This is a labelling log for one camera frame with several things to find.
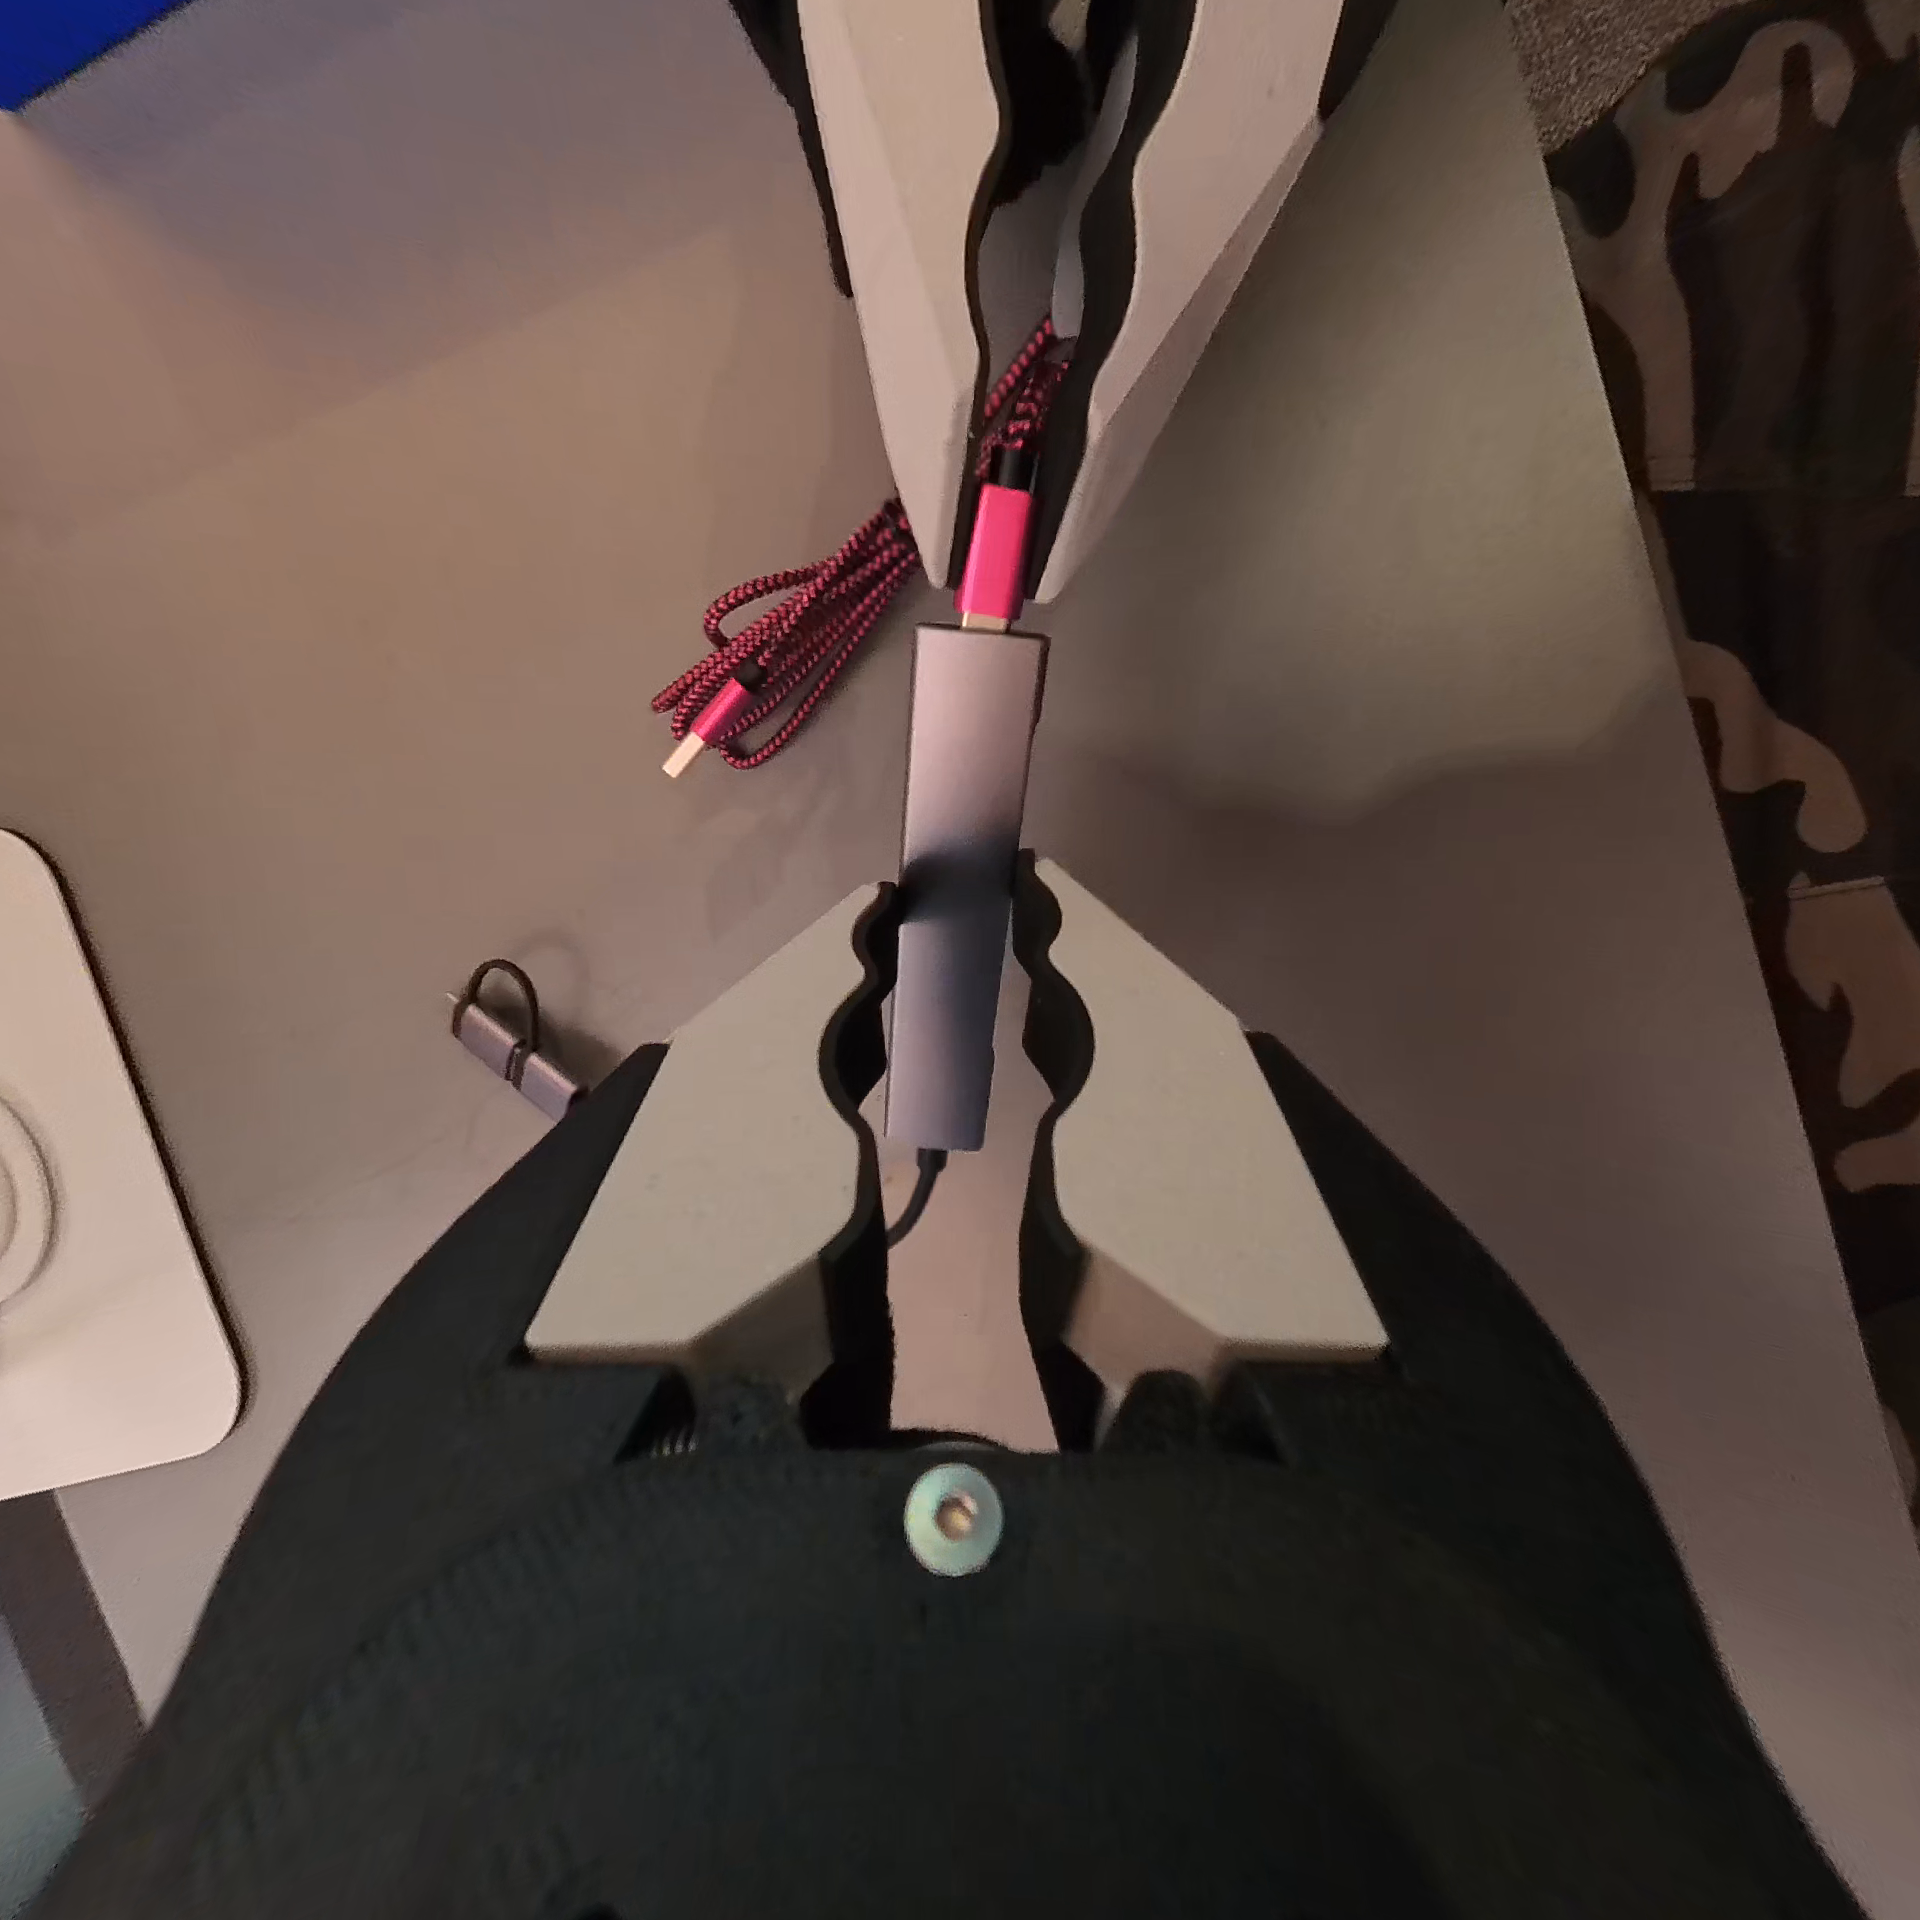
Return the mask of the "blue plastic bin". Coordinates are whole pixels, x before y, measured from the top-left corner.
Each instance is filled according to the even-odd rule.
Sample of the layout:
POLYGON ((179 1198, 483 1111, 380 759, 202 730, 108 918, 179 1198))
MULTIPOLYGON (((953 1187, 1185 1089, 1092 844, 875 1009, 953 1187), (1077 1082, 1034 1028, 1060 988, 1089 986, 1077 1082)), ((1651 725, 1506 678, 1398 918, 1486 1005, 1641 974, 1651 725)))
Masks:
POLYGON ((2 113, 79 73, 124 35, 115 3, 2 3, 2 113))

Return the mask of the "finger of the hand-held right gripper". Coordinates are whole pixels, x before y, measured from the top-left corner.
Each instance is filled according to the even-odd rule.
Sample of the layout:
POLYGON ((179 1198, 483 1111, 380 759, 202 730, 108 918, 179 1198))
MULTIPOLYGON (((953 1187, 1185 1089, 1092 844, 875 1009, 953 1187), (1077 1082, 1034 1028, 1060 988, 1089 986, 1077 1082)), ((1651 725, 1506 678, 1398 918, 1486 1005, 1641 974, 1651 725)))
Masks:
POLYGON ((974 487, 990 334, 979 254, 1018 131, 1031 5, 801 3, 818 131, 879 438, 929 579, 974 487))
POLYGON ((1060 597, 1157 445, 1323 127, 1340 3, 1130 5, 1075 180, 1077 325, 1039 434, 1031 595, 1060 597))

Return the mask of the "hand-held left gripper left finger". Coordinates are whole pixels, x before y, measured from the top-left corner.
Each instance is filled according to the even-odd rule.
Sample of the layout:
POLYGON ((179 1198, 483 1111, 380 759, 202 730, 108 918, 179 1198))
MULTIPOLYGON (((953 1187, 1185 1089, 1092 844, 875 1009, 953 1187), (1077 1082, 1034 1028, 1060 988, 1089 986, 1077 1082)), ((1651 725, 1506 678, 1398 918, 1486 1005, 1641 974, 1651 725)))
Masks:
POLYGON ((899 898, 852 892, 665 1044, 525 1331, 692 1378, 892 1374, 879 1153, 899 898))

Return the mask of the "white tablet stand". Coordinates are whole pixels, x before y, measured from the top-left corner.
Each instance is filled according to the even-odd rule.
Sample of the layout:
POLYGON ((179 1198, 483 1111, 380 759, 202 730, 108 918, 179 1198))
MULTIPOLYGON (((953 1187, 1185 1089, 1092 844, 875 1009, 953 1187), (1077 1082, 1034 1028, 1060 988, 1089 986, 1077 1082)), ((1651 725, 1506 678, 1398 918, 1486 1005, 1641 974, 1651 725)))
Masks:
POLYGON ((53 862, 2 835, 2 1499, 202 1457, 242 1369, 53 862))

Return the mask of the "grey usb hub with cable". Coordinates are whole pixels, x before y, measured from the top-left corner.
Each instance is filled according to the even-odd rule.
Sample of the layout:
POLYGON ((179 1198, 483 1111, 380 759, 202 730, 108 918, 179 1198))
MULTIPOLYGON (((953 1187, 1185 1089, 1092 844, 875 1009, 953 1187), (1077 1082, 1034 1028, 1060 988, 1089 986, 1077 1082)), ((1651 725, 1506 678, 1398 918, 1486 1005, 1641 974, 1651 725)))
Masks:
MULTIPOLYGON (((1002 970, 1015 913, 1025 789, 1039 713, 1045 639, 1005 628, 925 627, 916 636, 897 885, 897 983, 885 1013, 885 1076, 863 1107, 879 1153, 886 1269, 923 1221, 949 1158, 988 1134, 1002 970)), ((577 1089, 537 1044, 537 997, 516 975, 511 1028, 477 998, 454 1005, 458 1041, 508 1068, 551 1121, 435 1246, 447 1271, 547 1297, 612 1155, 665 1055, 637 1047, 598 1091, 577 1089)))

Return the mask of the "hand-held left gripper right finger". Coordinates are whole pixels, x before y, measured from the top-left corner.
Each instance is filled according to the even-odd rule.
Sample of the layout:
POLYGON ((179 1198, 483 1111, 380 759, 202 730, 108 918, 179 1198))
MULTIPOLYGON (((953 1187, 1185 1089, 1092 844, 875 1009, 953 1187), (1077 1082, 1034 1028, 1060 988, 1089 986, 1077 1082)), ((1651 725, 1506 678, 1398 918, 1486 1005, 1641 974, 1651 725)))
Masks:
POLYGON ((1388 1335, 1236 1014, 1057 860, 1019 858, 1022 1044, 1046 1107, 1019 1310, 1057 1433, 1150 1375, 1374 1363, 1388 1335))

